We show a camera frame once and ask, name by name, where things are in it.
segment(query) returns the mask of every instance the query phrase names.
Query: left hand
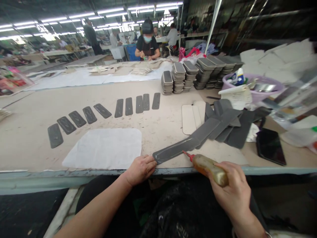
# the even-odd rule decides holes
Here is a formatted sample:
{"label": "left hand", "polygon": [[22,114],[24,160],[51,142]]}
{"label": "left hand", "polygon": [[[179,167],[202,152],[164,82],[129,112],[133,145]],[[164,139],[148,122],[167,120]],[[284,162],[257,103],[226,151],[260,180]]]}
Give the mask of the left hand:
{"label": "left hand", "polygon": [[139,156],[134,159],[130,167],[122,175],[133,187],[147,180],[155,171],[156,164],[152,156]]}

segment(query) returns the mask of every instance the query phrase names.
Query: plastic basin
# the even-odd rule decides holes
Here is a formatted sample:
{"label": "plastic basin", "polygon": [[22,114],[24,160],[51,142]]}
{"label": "plastic basin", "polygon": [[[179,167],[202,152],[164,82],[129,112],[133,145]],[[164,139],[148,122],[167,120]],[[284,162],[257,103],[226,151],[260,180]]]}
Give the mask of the plastic basin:
{"label": "plastic basin", "polygon": [[[222,86],[222,90],[224,89],[229,89],[229,88],[234,88],[235,86],[231,83],[227,82],[227,79],[230,78],[233,74],[227,74],[222,78],[222,81],[224,82],[224,85]],[[280,83],[279,81],[264,77],[258,74],[244,74],[244,77],[248,78],[248,83],[251,83],[253,79],[258,78],[257,82],[258,83],[266,83],[266,84],[275,84],[274,92],[269,92],[269,93],[264,93],[264,92],[257,92],[251,90],[251,95],[252,95],[252,103],[260,102],[266,98],[268,98],[270,95],[273,94],[278,94],[283,92],[285,89],[284,85]]]}

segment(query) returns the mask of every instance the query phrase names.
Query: face mask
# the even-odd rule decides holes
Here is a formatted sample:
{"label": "face mask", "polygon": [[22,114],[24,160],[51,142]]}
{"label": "face mask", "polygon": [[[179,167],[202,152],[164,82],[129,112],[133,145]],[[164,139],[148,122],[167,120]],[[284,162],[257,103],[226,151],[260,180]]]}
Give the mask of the face mask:
{"label": "face mask", "polygon": [[152,39],[151,36],[143,36],[146,43],[149,43]]}

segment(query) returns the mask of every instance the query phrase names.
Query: red nozzle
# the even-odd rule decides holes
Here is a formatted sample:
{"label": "red nozzle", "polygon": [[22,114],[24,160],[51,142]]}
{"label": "red nozzle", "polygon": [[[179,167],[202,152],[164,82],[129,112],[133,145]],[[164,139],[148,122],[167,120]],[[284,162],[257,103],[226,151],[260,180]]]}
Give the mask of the red nozzle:
{"label": "red nozzle", "polygon": [[187,153],[187,152],[184,151],[184,150],[183,150],[183,153],[189,157],[189,160],[190,160],[191,162],[193,161],[193,158],[195,157],[195,155],[191,155],[191,154]]}

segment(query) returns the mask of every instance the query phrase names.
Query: black phone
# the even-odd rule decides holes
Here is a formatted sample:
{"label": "black phone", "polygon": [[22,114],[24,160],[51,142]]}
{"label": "black phone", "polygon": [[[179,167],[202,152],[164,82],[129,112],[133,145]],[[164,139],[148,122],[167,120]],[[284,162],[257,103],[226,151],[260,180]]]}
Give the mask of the black phone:
{"label": "black phone", "polygon": [[257,135],[258,156],[279,165],[286,165],[278,133],[262,128]]}

